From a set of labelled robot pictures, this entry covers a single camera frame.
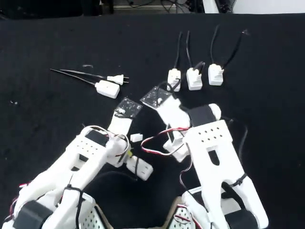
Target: power plug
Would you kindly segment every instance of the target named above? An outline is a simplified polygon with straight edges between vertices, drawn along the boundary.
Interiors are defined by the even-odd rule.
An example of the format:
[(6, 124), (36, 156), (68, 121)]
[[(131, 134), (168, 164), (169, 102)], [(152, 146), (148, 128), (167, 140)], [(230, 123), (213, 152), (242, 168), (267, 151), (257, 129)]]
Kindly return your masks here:
[(223, 73), (224, 70), (221, 68), (221, 66), (214, 63), (211, 64), (208, 71), (209, 84), (213, 86), (222, 85), (224, 82)]
[[(173, 68), (171, 70), (168, 71), (168, 78), (167, 78), (167, 82), (172, 86), (175, 87), (176, 84), (179, 82), (179, 80), (181, 81), (181, 71)], [(174, 89), (175, 92), (180, 91), (180, 82), (177, 85), (177, 87)]]
[(189, 68), (186, 72), (186, 79), (190, 91), (201, 90), (202, 80), (198, 69)]
[(101, 80), (96, 83), (95, 88), (99, 94), (105, 95), (112, 99), (115, 99), (120, 91), (120, 86), (118, 84), (111, 83), (105, 80)]
[[(133, 173), (135, 173), (135, 167), (137, 163), (137, 156), (129, 157), (126, 161), (126, 167)], [(145, 162), (144, 160), (139, 158), (138, 166), (137, 166), (137, 176), (142, 180), (147, 180), (149, 176), (153, 172), (153, 167)]]

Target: black cable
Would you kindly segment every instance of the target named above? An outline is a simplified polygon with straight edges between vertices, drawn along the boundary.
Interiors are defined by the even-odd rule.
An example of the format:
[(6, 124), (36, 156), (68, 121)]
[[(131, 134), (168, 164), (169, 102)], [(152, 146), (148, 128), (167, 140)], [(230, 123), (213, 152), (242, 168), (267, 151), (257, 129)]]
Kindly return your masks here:
[(239, 38), (238, 38), (238, 40), (237, 40), (237, 42), (236, 42), (236, 45), (235, 45), (235, 47), (234, 47), (234, 49), (233, 49), (233, 52), (232, 52), (230, 58), (227, 60), (227, 62), (224, 63), (223, 69), (224, 69), (224, 68), (231, 62), (231, 60), (235, 57), (237, 51), (239, 50), (240, 44), (241, 44), (241, 42), (242, 42), (242, 37), (243, 37), (244, 34), (245, 34), (245, 31), (242, 31), (242, 32), (240, 33)]
[(190, 31), (187, 32), (185, 45), (186, 45), (187, 59), (189, 61), (189, 65), (190, 65), (190, 68), (191, 68), (192, 67), (192, 61), (191, 61), (191, 57), (190, 57)]
[(159, 89), (160, 89), (160, 87), (162, 86), (162, 85), (166, 85), (166, 86), (168, 86), (169, 88), (170, 88), (170, 92), (172, 93), (172, 94), (174, 94), (174, 88), (167, 82), (167, 81), (163, 81), (163, 82), (161, 82), (161, 83), (159, 83), (159, 85), (157, 86), (157, 93), (156, 93), (156, 106), (158, 107), (159, 106), (159, 101), (158, 101), (158, 98), (159, 98)]
[(239, 143), (239, 147), (238, 147), (238, 158), (240, 160), (240, 163), (243, 164), (243, 147), (244, 147), (244, 142), (247, 138), (248, 135), (248, 127), (246, 125), (244, 125), (244, 135)]
[(164, 6), (163, 1), (164, 1), (164, 0), (160, 0), (161, 5), (163, 6), (163, 8), (165, 9), (166, 12), (170, 13), (170, 8), (167, 9), (167, 8)]
[(182, 32), (179, 33), (178, 43), (177, 43), (177, 55), (176, 55), (176, 60), (175, 60), (175, 64), (174, 64), (173, 68), (177, 68), (178, 67), (181, 38), (182, 38)]
[(193, 67), (194, 70), (198, 69), (200, 70), (202, 68), (202, 64), (203, 64), (203, 61), (200, 61), (198, 64), (195, 65), (195, 67)]
[(246, 124), (236, 120), (236, 119), (233, 119), (233, 118), (228, 118), (228, 117), (225, 117), (225, 116), (222, 116), (222, 119), (228, 121), (228, 127), (230, 127), (230, 125), (233, 123), (233, 122), (236, 122), (236, 123), (239, 123), (240, 125), (242, 125), (244, 127), (244, 134), (243, 134), (243, 137), (242, 139), (240, 140), (240, 143), (239, 143), (239, 147), (238, 147), (238, 150), (237, 150), (237, 155), (238, 155), (238, 158), (240, 160), (240, 163), (243, 164), (243, 148), (244, 148), (244, 142), (246, 141), (246, 138), (248, 136), (248, 127)]
[(203, 71), (204, 67), (205, 67), (205, 62), (203, 62), (203, 63), (202, 63), (202, 66), (201, 66), (201, 68), (199, 69), (199, 74), (201, 74), (201, 73), (202, 73), (202, 71)]
[(217, 25), (216, 28), (215, 28), (214, 35), (213, 35), (213, 38), (212, 38), (212, 41), (211, 41), (211, 46), (210, 46), (210, 57), (211, 57), (212, 63), (215, 63), (214, 58), (213, 58), (213, 46), (214, 46), (216, 36), (218, 34), (218, 29), (219, 29), (219, 25)]
[(89, 84), (95, 86), (95, 83), (93, 83), (93, 82), (91, 82), (91, 81), (88, 81), (88, 80), (85, 80), (85, 79), (83, 79), (83, 78), (81, 78), (81, 77), (78, 77), (78, 76), (76, 76), (76, 75), (72, 75), (72, 74), (69, 74), (69, 73), (65, 73), (65, 72), (62, 72), (62, 71), (58, 71), (58, 70), (55, 70), (55, 69), (52, 69), (52, 68), (50, 68), (50, 70), (51, 70), (51, 71), (54, 71), (54, 72), (57, 72), (57, 73), (61, 73), (61, 74), (64, 74), (64, 75), (68, 75), (68, 76), (74, 77), (74, 78), (76, 78), (76, 79), (79, 79), (79, 80), (81, 80), (81, 81), (83, 81), (83, 82), (86, 82), (86, 83), (89, 83)]
[[(186, 147), (188, 148), (188, 151), (190, 152), (189, 145), (188, 145), (187, 143), (185, 143), (185, 145), (186, 145)], [(185, 172), (185, 170), (182, 170), (182, 171), (180, 172), (181, 181), (182, 181), (182, 174), (183, 174), (184, 172)], [(194, 200), (195, 200), (198, 204), (200, 204), (201, 206), (204, 207), (204, 209), (206, 210), (206, 212), (209, 212), (208, 209), (206, 208), (206, 206), (205, 206), (203, 200), (202, 200), (203, 204), (200, 203), (200, 202), (195, 198), (195, 196), (189, 191), (189, 189), (185, 186), (185, 184), (183, 183), (183, 181), (181, 182), (181, 185), (183, 186), (183, 188), (185, 189), (185, 191), (187, 191), (187, 192), (194, 198)]]
[(141, 5), (137, 5), (137, 6), (133, 6), (133, 2), (131, 3), (129, 0), (126, 0), (126, 2), (128, 2), (129, 6), (132, 7), (132, 8), (138, 8), (138, 7), (141, 7), (141, 6), (147, 6), (147, 5), (150, 5), (152, 4), (153, 2), (155, 2), (156, 0), (151, 0), (147, 3), (144, 3), (144, 4), (141, 4)]

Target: wire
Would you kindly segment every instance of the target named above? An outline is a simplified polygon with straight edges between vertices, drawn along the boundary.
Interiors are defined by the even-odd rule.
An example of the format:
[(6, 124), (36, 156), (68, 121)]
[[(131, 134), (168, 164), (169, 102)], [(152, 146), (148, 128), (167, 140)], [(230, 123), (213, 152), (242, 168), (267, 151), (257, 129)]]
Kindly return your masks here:
[(74, 78), (76, 78), (76, 79), (79, 79), (79, 80), (81, 80), (81, 81), (84, 81), (84, 82), (86, 82), (86, 83), (89, 83), (89, 84), (95, 86), (95, 83), (92, 83), (92, 82), (90, 82), (90, 81), (84, 80), (84, 79), (82, 79), (82, 78), (80, 78), (80, 77), (78, 77), (78, 76), (76, 76), (76, 75), (71, 75), (71, 74), (69, 74), (69, 73), (65, 73), (65, 72), (62, 72), (62, 71), (58, 71), (58, 70), (55, 70), (55, 69), (52, 69), (52, 68), (50, 68), (50, 70), (51, 70), (51, 71), (54, 71), (54, 72), (57, 72), (57, 73), (61, 73), (61, 74), (64, 74), (64, 75), (68, 75), (68, 76), (74, 77)]
[(149, 137), (149, 138), (144, 139), (144, 140), (141, 142), (141, 148), (142, 148), (142, 150), (143, 150), (144, 152), (147, 152), (147, 153), (159, 154), (159, 155), (162, 155), (162, 156), (170, 156), (170, 155), (172, 155), (173, 153), (177, 152), (177, 151), (184, 145), (184, 143), (181, 144), (181, 145), (180, 145), (177, 149), (175, 149), (174, 151), (172, 151), (172, 152), (170, 152), (170, 153), (167, 153), (167, 154), (162, 153), (162, 152), (160, 152), (160, 151), (158, 151), (158, 150), (147, 149), (147, 148), (145, 148), (143, 145), (144, 145), (146, 142), (148, 142), (148, 141), (152, 140), (153, 138), (155, 138), (155, 137), (157, 137), (157, 136), (160, 136), (160, 135), (162, 135), (162, 134), (166, 134), (166, 133), (171, 132), (171, 131), (185, 131), (185, 130), (188, 130), (188, 129), (189, 129), (188, 127), (187, 127), (187, 128), (178, 127), (178, 128), (170, 128), (170, 129), (163, 130), (163, 131), (161, 131), (160, 133), (158, 133), (158, 134), (155, 135), (155, 136), (152, 136), (152, 137)]
[(128, 148), (129, 148), (129, 146), (130, 146), (130, 142), (129, 142), (129, 139), (128, 139), (128, 137), (127, 137), (126, 135), (119, 134), (119, 135), (116, 135), (116, 136), (118, 136), (118, 137), (123, 136), (123, 137), (125, 138), (125, 140), (127, 141), (127, 146), (126, 146), (126, 148), (124, 149), (123, 153), (121, 153), (121, 154), (119, 154), (119, 155), (116, 155), (116, 156), (122, 156), (122, 155), (124, 155), (124, 154), (127, 152)]
[(179, 33), (178, 43), (177, 43), (177, 55), (176, 55), (176, 60), (175, 60), (175, 64), (174, 64), (173, 68), (177, 68), (178, 67), (181, 38), (182, 38), (182, 32)]
[(74, 71), (74, 70), (60, 69), (60, 71), (62, 71), (62, 72), (69, 72), (69, 73), (76, 73), (76, 74), (80, 74), (80, 75), (93, 76), (93, 77), (96, 77), (96, 78), (99, 78), (99, 79), (107, 79), (106, 76), (94, 75), (94, 74), (90, 74), (90, 73), (83, 73), (83, 72)]
[(239, 147), (238, 147), (238, 158), (240, 160), (240, 163), (243, 164), (243, 147), (244, 147), (244, 142), (247, 138), (248, 135), (248, 127), (246, 125), (244, 125), (244, 135), (239, 143)]
[(227, 124), (228, 127), (230, 127), (233, 122), (239, 123), (244, 127), (244, 134), (243, 134), (242, 139), (240, 140), (239, 147), (237, 150), (237, 155), (240, 160), (240, 163), (243, 164), (243, 148), (244, 148), (244, 142), (246, 141), (246, 138), (248, 136), (248, 127), (246, 124), (244, 124), (236, 119), (233, 119), (233, 118), (228, 118), (228, 117), (222, 116), (222, 119), (228, 121), (228, 124)]
[(174, 94), (174, 89), (179, 85), (180, 81), (178, 80), (177, 84), (174, 86), (174, 88), (167, 82), (167, 81), (163, 81), (161, 83), (159, 83), (159, 85), (157, 86), (157, 92), (156, 92), (156, 106), (158, 107), (160, 104), (159, 104), (159, 89), (162, 85), (166, 85), (170, 88), (170, 92), (172, 94)]
[(194, 215), (192, 214), (192, 212), (189, 210), (189, 208), (186, 206), (186, 205), (183, 205), (183, 204), (178, 204), (177, 207), (180, 207), (180, 208), (185, 208), (189, 213), (190, 215), (192, 216), (192, 219), (194, 221), (194, 223), (196, 224), (197, 227), (199, 227), (199, 229), (203, 229), (203, 227), (200, 225), (200, 223), (195, 219)]
[(89, 125), (89, 126), (87, 126), (87, 127), (90, 127), (90, 128), (92, 128), (92, 129), (99, 129), (99, 130), (102, 130), (102, 131), (106, 132), (108, 135), (109, 135), (109, 133), (110, 133), (109, 130), (106, 130), (106, 129), (104, 129), (103, 127), (100, 127), (100, 126), (98, 126), (98, 125)]
[(174, 219), (175, 219), (175, 217), (177, 217), (177, 218), (179, 218), (179, 219), (182, 219), (182, 220), (186, 221), (186, 222), (181, 222), (181, 221), (175, 219), (178, 223), (188, 224), (188, 223), (191, 222), (189, 219), (187, 219), (187, 218), (185, 218), (185, 217), (182, 217), (182, 216), (179, 216), (179, 215), (174, 215), (173, 217), (174, 217)]
[(187, 59), (189, 61), (189, 65), (190, 65), (190, 68), (191, 68), (192, 67), (192, 61), (191, 61), (190, 50), (189, 50), (190, 49), (190, 31), (187, 32), (185, 45), (186, 45)]
[(163, 8), (165, 9), (166, 12), (170, 13), (170, 8), (167, 9), (167, 8), (164, 6), (163, 1), (164, 1), (164, 0), (161, 0), (161, 1), (160, 1), (161, 5), (163, 6)]
[(129, 0), (126, 0), (126, 2), (129, 4), (129, 6), (132, 7), (132, 8), (138, 8), (138, 7), (141, 7), (141, 6), (147, 6), (147, 5), (152, 4), (152, 3), (155, 2), (155, 1), (156, 1), (156, 0), (151, 0), (151, 1), (147, 2), (147, 3), (141, 4), (141, 5), (137, 5), (137, 6), (133, 6), (133, 5), (132, 5), (133, 2), (130, 2)]
[(212, 41), (211, 41), (211, 46), (210, 46), (210, 57), (211, 57), (212, 63), (215, 63), (214, 58), (213, 58), (213, 46), (214, 46), (214, 42), (215, 42), (215, 39), (216, 39), (217, 34), (218, 34), (218, 29), (219, 29), (219, 25), (217, 25), (216, 28), (215, 28), (214, 35), (213, 35), (213, 38), (212, 38)]
[(223, 69), (224, 69), (224, 68), (231, 62), (231, 60), (235, 57), (237, 51), (239, 50), (240, 44), (241, 44), (241, 42), (242, 42), (242, 37), (243, 37), (244, 34), (245, 34), (245, 31), (242, 31), (242, 32), (240, 33), (239, 38), (238, 38), (238, 40), (237, 40), (237, 42), (236, 42), (236, 45), (235, 45), (235, 47), (234, 47), (234, 49), (233, 49), (233, 52), (232, 52), (230, 58), (227, 60), (227, 62), (224, 63)]

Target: black tablecloth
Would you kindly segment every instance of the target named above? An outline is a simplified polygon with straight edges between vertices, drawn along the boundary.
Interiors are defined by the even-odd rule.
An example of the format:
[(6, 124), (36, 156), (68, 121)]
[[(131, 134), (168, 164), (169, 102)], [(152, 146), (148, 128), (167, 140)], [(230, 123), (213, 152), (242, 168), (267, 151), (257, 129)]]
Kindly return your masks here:
[[(188, 63), (185, 35), (191, 31), (191, 58), (210, 64), (214, 28), (221, 24), (214, 58), (232, 53), (247, 29), (240, 50), (224, 73), (221, 87), (200, 91), (183, 83), (177, 94), (188, 108), (217, 103), (223, 115), (249, 127), (244, 169), (253, 180), (270, 219), (270, 228), (303, 228), (304, 219), (304, 41), (305, 15), (163, 15), (70, 18), (0, 22), (0, 218), (8, 215), (18, 184), (48, 168), (81, 131), (82, 124), (107, 127), (124, 96), (139, 101), (167, 79), (176, 40), (183, 31), (180, 69)], [(82, 65), (91, 64), (92, 68)], [(49, 68), (125, 74), (130, 83), (116, 100)], [(130, 133), (145, 137), (164, 129), (157, 113), (145, 107)], [(234, 142), (240, 141), (236, 131)], [(89, 188), (115, 228), (160, 226), (174, 198), (183, 193), (179, 164), (172, 157), (134, 153), (154, 167), (148, 181), (104, 177)], [(103, 170), (115, 170), (107, 165)], [(126, 168), (119, 170), (128, 173)], [(199, 185), (194, 171), (186, 185)]]

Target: white connector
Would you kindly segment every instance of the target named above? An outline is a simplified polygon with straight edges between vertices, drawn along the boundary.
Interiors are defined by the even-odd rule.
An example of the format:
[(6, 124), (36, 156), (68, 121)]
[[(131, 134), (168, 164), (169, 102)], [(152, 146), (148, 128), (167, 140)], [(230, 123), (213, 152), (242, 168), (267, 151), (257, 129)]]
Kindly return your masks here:
[(128, 79), (128, 77), (124, 77), (124, 75), (115, 75), (115, 76), (107, 76), (107, 80), (117, 83), (119, 85), (123, 85), (123, 83), (128, 83), (127, 81), (124, 81), (124, 79)]
[[(126, 161), (126, 167), (133, 173), (135, 173), (137, 159), (138, 157), (132, 156), (129, 157)], [(137, 176), (142, 180), (147, 180), (149, 176), (152, 174), (152, 172), (153, 172), (153, 167), (139, 158), (139, 162), (137, 166)]]
[(143, 140), (143, 135), (142, 134), (130, 135), (130, 140), (131, 140), (131, 142), (140, 142)]
[(221, 66), (214, 63), (211, 64), (208, 71), (209, 84), (213, 86), (222, 85), (224, 82), (223, 73), (224, 70), (221, 68)]
[(190, 91), (201, 90), (202, 80), (198, 69), (189, 68), (186, 72), (186, 79)]
[[(171, 70), (168, 71), (168, 78), (167, 78), (167, 82), (172, 86), (175, 87), (176, 84), (181, 81), (181, 71), (177, 70), (176, 68), (173, 68)], [(180, 91), (180, 85), (181, 83), (179, 82), (179, 84), (177, 85), (177, 87), (174, 89), (175, 92)]]
[(120, 91), (120, 86), (118, 84), (111, 83), (105, 80), (101, 80), (96, 83), (95, 88), (99, 94), (105, 95), (112, 99), (115, 99)]

